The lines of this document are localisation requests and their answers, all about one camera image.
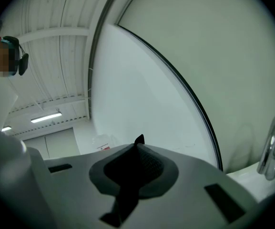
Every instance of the black slot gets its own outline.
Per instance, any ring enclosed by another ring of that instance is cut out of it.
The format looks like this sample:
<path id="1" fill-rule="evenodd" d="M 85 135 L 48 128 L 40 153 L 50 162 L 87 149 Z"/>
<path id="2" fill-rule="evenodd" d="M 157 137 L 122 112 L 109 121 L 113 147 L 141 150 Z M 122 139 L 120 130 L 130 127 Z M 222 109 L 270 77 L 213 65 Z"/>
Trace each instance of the black slot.
<path id="1" fill-rule="evenodd" d="M 70 168 L 72 168 L 72 166 L 70 164 L 65 164 L 65 165 L 60 165 L 60 166 L 49 167 L 48 169 L 50 170 L 51 173 L 54 173 L 54 172 L 58 172 L 61 170 L 67 170 Z"/>
<path id="2" fill-rule="evenodd" d="M 229 223 L 245 214 L 243 209 L 218 184 L 204 188 Z"/>

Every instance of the metal handle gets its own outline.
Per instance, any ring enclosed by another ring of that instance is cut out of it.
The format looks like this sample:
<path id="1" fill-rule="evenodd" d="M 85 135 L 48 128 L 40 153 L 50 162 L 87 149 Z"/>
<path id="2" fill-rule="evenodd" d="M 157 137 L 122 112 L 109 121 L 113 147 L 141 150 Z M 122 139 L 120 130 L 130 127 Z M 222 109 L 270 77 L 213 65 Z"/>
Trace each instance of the metal handle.
<path id="1" fill-rule="evenodd" d="M 275 178 L 275 117 L 266 138 L 257 172 L 264 174 L 267 180 L 273 180 Z"/>

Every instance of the white door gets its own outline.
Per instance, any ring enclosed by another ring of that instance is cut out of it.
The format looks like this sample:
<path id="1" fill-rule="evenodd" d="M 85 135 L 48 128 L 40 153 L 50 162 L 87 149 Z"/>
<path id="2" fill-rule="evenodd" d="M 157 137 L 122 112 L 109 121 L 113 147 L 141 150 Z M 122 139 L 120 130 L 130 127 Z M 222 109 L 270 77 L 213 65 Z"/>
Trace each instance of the white door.
<path id="1" fill-rule="evenodd" d="M 45 136 L 50 158 L 80 155 L 73 129 Z"/>
<path id="2" fill-rule="evenodd" d="M 37 138 L 29 139 L 24 141 L 26 147 L 33 147 L 39 150 L 43 159 L 49 159 L 46 143 L 45 143 L 45 136 L 40 136 Z"/>

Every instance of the black edge trim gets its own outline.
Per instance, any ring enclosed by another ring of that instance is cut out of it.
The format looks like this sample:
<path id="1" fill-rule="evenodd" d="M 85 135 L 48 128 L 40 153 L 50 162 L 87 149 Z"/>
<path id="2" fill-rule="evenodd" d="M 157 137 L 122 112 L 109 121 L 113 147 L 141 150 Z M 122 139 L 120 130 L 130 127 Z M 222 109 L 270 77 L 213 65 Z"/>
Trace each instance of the black edge trim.
<path id="1" fill-rule="evenodd" d="M 157 51 L 153 46 L 151 46 L 148 42 L 146 42 L 143 38 L 139 37 L 138 35 L 136 35 L 135 33 L 133 33 L 132 31 L 124 28 L 121 25 L 118 25 L 120 28 L 124 29 L 125 31 L 127 31 L 128 33 L 130 33 L 132 36 L 134 36 L 135 38 L 137 38 L 138 40 L 140 40 L 142 43 L 144 43 L 150 50 L 152 50 L 159 58 L 161 58 L 161 60 L 169 67 L 169 69 L 171 70 L 171 72 L 174 74 L 174 76 L 176 76 L 176 78 L 179 80 L 179 82 L 182 83 L 182 85 L 184 86 L 184 88 L 187 90 L 188 94 L 193 98 L 193 100 L 196 103 L 196 106 L 198 107 L 199 111 L 201 112 L 206 124 L 207 124 L 207 128 L 209 130 L 209 133 L 211 134 L 211 138 L 212 141 L 216 147 L 216 149 L 214 149 L 214 152 L 216 154 L 216 159 L 217 159 L 217 166 L 218 169 L 220 169 L 221 171 L 223 171 L 223 165 L 222 165 L 222 158 L 221 158 L 221 153 L 220 153 L 220 148 L 218 145 L 218 140 L 215 136 L 214 133 L 214 129 L 212 124 L 210 123 L 210 120 L 208 118 L 208 115 L 205 112 L 205 109 L 203 108 L 200 100 L 197 98 L 196 94 L 194 93 L 194 91 L 192 90 L 192 88 L 190 87 L 190 85 L 187 83 L 187 81 L 182 77 L 182 75 L 177 71 L 177 69 L 159 52 Z"/>
<path id="2" fill-rule="evenodd" d="M 64 164 L 64 165 L 60 165 L 60 166 L 49 167 L 48 169 L 50 170 L 51 173 L 55 173 L 55 172 L 67 170 L 70 168 L 72 168 L 72 166 L 70 164 Z"/>
<path id="3" fill-rule="evenodd" d="M 244 210 L 218 184 L 206 186 L 204 189 L 229 223 L 245 214 Z"/>

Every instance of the ceiling beam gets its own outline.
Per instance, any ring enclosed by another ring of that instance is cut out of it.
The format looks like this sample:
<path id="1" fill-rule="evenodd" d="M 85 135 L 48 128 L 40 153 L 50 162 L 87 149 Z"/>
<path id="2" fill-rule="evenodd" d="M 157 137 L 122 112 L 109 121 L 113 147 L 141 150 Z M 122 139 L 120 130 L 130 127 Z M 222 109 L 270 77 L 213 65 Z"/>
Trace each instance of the ceiling beam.
<path id="1" fill-rule="evenodd" d="M 24 141 L 24 140 L 36 138 L 36 137 L 39 137 L 39 136 L 48 135 L 48 134 L 51 134 L 51 133 L 55 133 L 55 132 L 59 132 L 59 131 L 63 131 L 63 130 L 73 128 L 76 123 L 82 122 L 82 121 L 85 122 L 85 121 L 88 121 L 88 119 L 85 117 L 85 118 L 81 118 L 81 119 L 77 119 L 77 120 L 71 120 L 71 121 L 67 121 L 67 122 L 63 122 L 63 123 L 43 127 L 43 128 L 40 128 L 40 129 L 36 129 L 36 130 L 33 130 L 33 131 L 28 131 L 28 132 L 25 132 L 25 133 L 22 133 L 22 134 L 11 135 L 11 136 L 14 136 L 17 139 Z"/>
<path id="2" fill-rule="evenodd" d="M 57 28 L 49 28 L 49 29 L 26 33 L 22 36 L 19 36 L 18 39 L 20 44 L 23 44 L 33 40 L 42 39 L 42 38 L 51 37 L 51 36 L 88 36 L 88 35 L 89 35 L 89 30 L 87 28 L 57 27 Z"/>
<path id="3" fill-rule="evenodd" d="M 85 51 L 84 51 L 84 64 L 83 64 L 83 90 L 84 90 L 84 96 L 87 98 L 88 97 L 88 78 L 89 78 L 89 61 L 90 61 L 90 54 L 91 54 L 91 48 L 93 44 L 93 39 L 94 35 L 96 32 L 97 24 L 99 21 L 99 18 L 102 14 L 102 11 L 104 9 L 105 4 L 107 3 L 108 0 L 99 0 L 97 3 L 97 6 L 95 8 L 91 23 L 90 23 L 90 28 L 89 28 L 89 35 L 88 35 L 88 40 L 86 40 L 86 45 L 85 45 Z M 85 108 L 86 108 L 86 114 L 88 119 L 90 119 L 90 112 L 89 112 L 89 102 L 85 101 Z"/>
<path id="4" fill-rule="evenodd" d="M 83 96 L 64 97 L 64 98 L 57 98 L 54 100 L 48 100 L 40 104 L 35 104 L 33 106 L 26 106 L 17 111 L 9 113 L 7 117 L 7 121 L 9 121 L 10 119 L 16 118 L 18 116 L 36 114 L 43 110 L 49 110 L 51 108 L 60 107 L 65 104 L 80 103 L 84 101 L 85 99 Z"/>

